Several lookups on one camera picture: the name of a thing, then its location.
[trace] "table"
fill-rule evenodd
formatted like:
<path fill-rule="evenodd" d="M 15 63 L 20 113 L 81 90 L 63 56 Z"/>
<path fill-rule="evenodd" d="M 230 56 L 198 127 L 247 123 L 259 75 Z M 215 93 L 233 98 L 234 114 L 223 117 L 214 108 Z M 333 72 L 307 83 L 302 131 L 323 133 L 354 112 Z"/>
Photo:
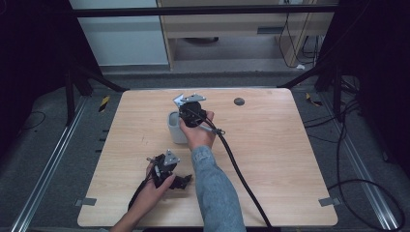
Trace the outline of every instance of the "table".
<path fill-rule="evenodd" d="M 125 92 L 119 103 L 102 154 L 87 192 L 94 206 L 83 205 L 80 226 L 112 226 L 127 211 L 145 177 L 146 158 L 170 149 L 181 162 L 174 172 L 193 173 L 190 150 L 174 144 L 167 127 L 173 99 L 196 93 L 207 98 L 204 109 L 215 112 L 214 123 L 225 138 L 247 180 L 274 226 L 331 226 L 337 223 L 323 177 L 292 94 L 287 89 L 172 89 Z M 244 105 L 234 100 L 242 98 Z M 241 202 L 246 226 L 265 226 L 226 151 L 217 138 L 213 147 L 220 168 L 231 180 Z M 185 190 L 169 190 L 141 227 L 203 226 L 195 194 L 195 177 Z"/>

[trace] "black object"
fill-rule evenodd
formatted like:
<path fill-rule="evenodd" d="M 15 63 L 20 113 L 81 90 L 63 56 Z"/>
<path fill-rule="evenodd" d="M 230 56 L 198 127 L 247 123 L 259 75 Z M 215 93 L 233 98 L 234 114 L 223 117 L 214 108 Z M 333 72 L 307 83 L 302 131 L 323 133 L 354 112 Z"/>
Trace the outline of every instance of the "black object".
<path fill-rule="evenodd" d="M 219 37 L 212 38 L 185 38 L 185 41 L 190 44 L 212 44 L 219 41 Z"/>
<path fill-rule="evenodd" d="M 135 202 L 136 197 L 138 196 L 138 194 L 144 189 L 145 185 L 147 184 L 147 181 L 144 180 L 141 182 L 141 185 L 139 185 L 139 187 L 136 189 L 135 193 L 133 194 L 131 201 L 129 203 L 129 209 L 131 208 L 131 206 L 133 205 L 133 202 Z"/>
<path fill-rule="evenodd" d="M 187 102 L 180 106 L 179 115 L 189 128 L 196 128 L 203 119 L 206 119 L 206 111 L 201 108 L 198 101 Z"/>
<path fill-rule="evenodd" d="M 149 16 L 149 15 L 231 15 L 231 14 L 289 14 L 289 13 L 327 13 L 346 10 L 338 4 L 304 5 L 258 5 L 258 6 L 202 6 L 202 7 L 163 7 L 126 9 L 85 9 L 47 12 L 48 15 L 76 17 L 107 16 Z"/>
<path fill-rule="evenodd" d="M 131 208 L 133 202 L 135 201 L 136 197 L 138 194 L 144 189 L 145 185 L 147 182 L 150 180 L 149 177 L 152 176 L 152 179 L 154 180 L 154 184 L 156 188 L 159 188 L 162 183 L 165 181 L 166 178 L 168 178 L 170 175 L 172 175 L 172 171 L 174 168 L 177 166 L 177 163 L 173 163 L 170 165 L 165 165 L 165 155 L 161 154 L 157 157 L 155 157 L 154 160 L 152 160 L 154 163 L 153 167 L 151 168 L 150 174 L 148 175 L 147 178 L 145 178 L 144 181 L 141 182 L 139 187 L 136 189 L 135 193 L 132 196 L 132 199 L 129 203 L 129 208 Z M 169 187 L 170 189 L 185 189 L 187 184 L 190 182 L 192 175 L 188 175 L 186 177 L 179 177 L 176 176 L 174 179 L 174 182 L 172 182 L 172 185 Z"/>
<path fill-rule="evenodd" d="M 162 185 L 166 178 L 172 175 L 172 171 L 177 166 L 177 163 L 173 163 L 170 165 L 165 165 L 165 155 L 161 154 L 155 158 L 154 167 L 151 170 L 152 178 L 154 179 L 154 184 L 158 188 Z M 186 176 L 185 178 L 182 177 L 175 177 L 174 182 L 169 187 L 170 189 L 185 189 L 188 182 L 190 181 L 192 175 Z"/>

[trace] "black cable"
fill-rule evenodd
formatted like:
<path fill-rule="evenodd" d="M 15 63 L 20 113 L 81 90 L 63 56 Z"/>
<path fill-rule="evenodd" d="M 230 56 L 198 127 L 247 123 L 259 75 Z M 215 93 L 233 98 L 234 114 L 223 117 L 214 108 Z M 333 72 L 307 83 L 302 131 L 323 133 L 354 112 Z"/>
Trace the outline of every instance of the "black cable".
<path fill-rule="evenodd" d="M 315 38 L 316 39 L 315 39 L 315 45 L 314 45 L 313 51 L 305 51 L 305 47 L 308 42 L 309 36 L 305 38 L 304 44 L 302 46 L 302 54 L 308 59 L 317 59 L 318 47 L 319 47 L 319 40 L 318 40 L 319 37 L 316 36 Z"/>
<path fill-rule="evenodd" d="M 311 135 L 311 134 L 308 134 L 307 136 L 312 137 L 312 138 L 316 138 L 316 139 L 319 139 L 319 140 L 322 140 L 322 141 L 325 141 L 325 142 L 337 143 L 337 141 L 331 141 L 331 140 L 324 139 L 324 138 L 321 138 L 321 137 L 317 137 L 317 136 Z"/>
<path fill-rule="evenodd" d="M 319 59 L 319 36 L 316 36 L 316 43 L 314 45 L 313 66 L 316 65 L 317 59 Z"/>
<path fill-rule="evenodd" d="M 341 120 L 342 127 L 341 127 L 340 137 L 339 137 L 338 142 L 337 142 L 337 184 L 335 184 L 335 185 L 333 185 L 333 186 L 330 186 L 328 189 L 332 189 L 332 188 L 338 186 L 338 191 L 340 192 L 340 197 L 341 197 L 341 199 L 342 199 L 344 205 L 345 205 L 346 208 L 348 209 L 348 211 L 349 211 L 353 216 L 355 216 L 359 221 L 361 221 L 362 223 L 364 223 L 364 224 L 367 225 L 368 227 L 370 227 L 370 228 L 372 228 L 372 229 L 379 230 L 379 231 L 398 231 L 398 230 L 400 230 L 400 229 L 404 226 L 404 224 L 405 224 L 405 214 L 404 214 L 404 211 L 403 211 L 403 210 L 401 209 L 401 207 L 399 206 L 397 200 L 396 200 L 386 189 L 384 189 L 384 188 L 382 188 L 381 186 L 379 186 L 378 184 L 373 183 L 373 182 L 368 181 L 368 180 L 352 179 L 352 180 L 346 180 L 346 181 L 343 181 L 343 182 L 340 180 L 340 146 L 341 146 L 341 141 L 343 140 L 343 135 L 344 135 L 345 133 L 347 133 L 346 124 L 345 124 L 345 117 L 346 117 L 346 114 L 343 114 L 343 115 L 342 115 L 342 120 Z M 344 184 L 346 184 L 346 183 L 351 183 L 351 182 L 365 182 L 365 183 L 368 183 L 368 184 L 377 186 L 377 187 L 379 187 L 380 189 L 382 189 L 382 190 L 391 198 L 391 200 L 396 204 L 398 210 L 400 211 L 400 215 L 401 215 L 401 224 L 400 224 L 400 226 L 399 226 L 398 228 L 396 228 L 396 229 L 393 229 L 393 230 L 386 230 L 386 229 L 384 229 L 384 228 L 381 228 L 381 227 L 378 227 L 378 226 L 376 226 L 376 225 L 373 225 L 373 224 L 371 224 L 370 222 L 364 220 L 362 217 L 360 217 L 360 216 L 350 207 L 350 205 L 348 204 L 348 202 L 346 201 L 346 199 L 345 199 L 345 197 L 344 197 L 343 190 L 341 189 L 341 186 L 342 186 L 342 185 L 344 185 Z"/>
<path fill-rule="evenodd" d="M 209 125 L 210 127 L 213 127 L 213 130 L 217 130 L 217 128 L 215 128 L 215 126 L 212 126 L 212 124 L 208 124 L 208 125 Z M 266 223 L 267 227 L 272 230 L 273 227 L 272 227 L 271 222 L 269 222 L 269 219 L 268 219 L 268 217 L 266 216 L 265 212 L 263 211 L 262 206 L 260 205 L 259 201 L 256 199 L 256 196 L 253 194 L 253 192 L 252 192 L 252 190 L 250 189 L 250 187 L 248 186 L 248 184 L 247 184 L 247 182 L 246 182 L 244 176 L 242 175 L 241 170 L 239 169 L 238 164 L 236 163 L 236 160 L 235 160 L 235 158 L 233 157 L 232 151 L 230 150 L 228 143 L 226 142 L 226 140 L 225 140 L 225 138 L 223 137 L 223 135 L 222 135 L 221 132 L 218 132 L 217 135 L 218 135 L 218 137 L 220 138 L 220 141 L 222 142 L 223 146 L 225 147 L 226 152 L 228 153 L 228 156 L 229 156 L 229 158 L 230 158 L 230 160 L 231 160 L 231 162 L 232 162 L 232 165 L 233 165 L 233 167 L 234 167 L 236 173 L 238 174 L 239 179 L 240 179 L 241 182 L 242 182 L 242 185 L 243 185 L 243 186 L 245 187 L 245 189 L 247 190 L 247 192 L 248 192 L 250 198 L 251 198 L 252 201 L 254 202 L 254 204 L 255 204 L 256 208 L 258 209 L 260 215 L 261 215 L 261 216 L 263 217 L 263 219 L 265 220 L 265 223 Z"/>
<path fill-rule="evenodd" d="M 343 77 L 341 78 L 341 84 L 343 84 L 342 89 L 345 92 L 347 92 L 349 94 L 354 94 L 354 95 L 359 94 L 359 89 L 356 86 L 354 86 L 354 85 L 350 84 L 349 82 L 347 82 L 345 79 L 343 79 Z"/>
<path fill-rule="evenodd" d="M 328 117 L 332 117 L 332 118 L 329 118 L 328 120 L 323 121 L 323 122 L 320 122 L 320 123 L 318 123 L 318 124 L 305 126 L 305 129 L 315 128 L 315 127 L 319 127 L 319 126 L 325 125 L 325 124 L 331 122 L 332 120 L 334 120 L 335 118 L 337 118 L 338 116 L 340 116 L 340 115 L 342 116 L 343 114 L 349 113 L 350 111 L 353 111 L 353 110 L 357 109 L 358 107 L 352 108 L 352 107 L 355 106 L 356 104 L 358 104 L 358 102 L 357 102 L 356 100 L 350 101 L 350 102 L 346 105 L 346 107 L 343 109 L 343 111 L 341 111 L 340 113 L 338 113 L 338 114 L 335 115 L 335 116 L 328 115 L 328 116 L 324 116 L 324 117 L 320 117 L 320 118 L 310 119 L 310 120 L 304 121 L 303 123 L 306 124 L 306 123 L 309 123 L 309 122 L 313 122 L 313 121 L 325 119 L 325 118 L 328 118 Z"/>
<path fill-rule="evenodd" d="M 288 35 L 289 35 L 289 41 L 290 41 L 290 43 L 292 44 L 293 54 L 295 55 L 295 58 L 299 61 L 299 63 L 301 63 L 301 65 L 311 64 L 312 62 L 302 62 L 301 60 L 299 60 L 298 55 L 296 54 L 295 45 L 293 44 L 292 37 L 290 36 L 289 23 L 288 23 L 288 21 L 289 21 L 289 13 L 286 14 L 286 20 L 285 20 L 285 22 L 284 22 L 283 29 L 282 29 L 282 31 L 281 31 L 281 33 L 280 33 L 279 40 L 278 40 L 279 50 L 280 50 L 280 53 L 281 53 L 281 55 L 282 55 L 282 57 L 283 57 L 283 60 L 284 60 L 285 65 L 286 65 L 288 68 L 296 68 L 296 66 L 290 66 L 290 65 L 287 64 L 286 59 L 285 59 L 284 54 L 283 54 L 283 51 L 282 51 L 282 49 L 281 49 L 281 37 L 282 37 L 282 35 L 283 35 L 283 32 L 284 32 L 285 28 L 287 28 L 287 33 L 288 33 Z"/>
<path fill-rule="evenodd" d="M 217 129 L 217 127 L 214 125 L 214 123 L 208 119 L 208 118 L 203 118 L 202 116 L 200 116 L 199 114 L 197 114 L 196 112 L 193 112 L 190 109 L 187 109 L 189 112 L 191 112 L 192 114 L 194 114 L 196 117 L 199 117 L 203 122 L 205 122 L 206 124 L 208 124 L 209 127 L 211 127 L 211 129 L 213 130 L 213 132 L 215 132 L 218 137 L 220 138 L 220 141 L 222 142 L 223 146 L 225 147 L 225 150 L 232 162 L 232 165 L 239 177 L 239 179 L 242 182 L 242 185 L 245 187 L 245 189 L 247 190 L 250 198 L 252 199 L 253 203 L 255 204 L 256 208 L 258 209 L 260 215 L 263 217 L 263 219 L 265 220 L 265 223 L 268 227 L 268 229 L 270 231 L 273 231 L 274 228 L 271 224 L 271 222 L 269 222 L 268 217 L 266 216 L 265 212 L 262 209 L 262 206 L 260 205 L 259 201 L 256 199 L 256 196 L 253 194 L 252 190 L 250 189 L 250 187 L 247 184 L 247 181 L 245 180 L 244 176 L 241 173 L 241 170 L 238 167 L 238 164 L 236 163 L 235 158 L 233 157 L 232 151 L 230 150 L 230 147 L 228 145 L 228 143 L 226 142 L 226 139 L 223 137 L 224 131 L 221 129 Z"/>
<path fill-rule="evenodd" d="M 34 126 L 27 127 L 27 128 L 22 128 L 23 130 L 30 130 L 30 129 L 36 128 L 36 127 L 38 127 L 42 122 L 44 122 L 44 120 L 45 120 L 45 113 L 43 113 L 43 112 L 41 112 L 41 111 L 33 111 L 33 112 L 31 112 L 31 114 L 36 114 L 36 113 L 43 115 L 42 120 L 41 120 L 38 124 L 36 124 L 36 125 L 34 125 Z"/>

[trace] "denim sleeve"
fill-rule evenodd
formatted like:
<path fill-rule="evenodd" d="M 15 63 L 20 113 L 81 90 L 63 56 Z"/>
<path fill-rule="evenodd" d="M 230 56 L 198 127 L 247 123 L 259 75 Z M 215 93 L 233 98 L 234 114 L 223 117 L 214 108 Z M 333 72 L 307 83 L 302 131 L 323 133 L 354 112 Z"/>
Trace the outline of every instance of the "denim sleeve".
<path fill-rule="evenodd" d="M 247 231 L 236 190 L 217 166 L 211 149 L 207 146 L 195 148 L 192 164 L 204 231 Z"/>

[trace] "white cabinet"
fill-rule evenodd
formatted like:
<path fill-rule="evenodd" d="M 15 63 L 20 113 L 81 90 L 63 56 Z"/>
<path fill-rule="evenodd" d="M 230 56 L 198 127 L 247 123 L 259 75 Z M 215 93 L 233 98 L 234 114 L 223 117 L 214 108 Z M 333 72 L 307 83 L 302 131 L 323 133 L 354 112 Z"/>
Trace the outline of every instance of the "white cabinet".
<path fill-rule="evenodd" d="M 70 0 L 74 9 L 155 8 L 155 0 Z M 78 19 L 103 67 L 168 65 L 158 16 Z"/>

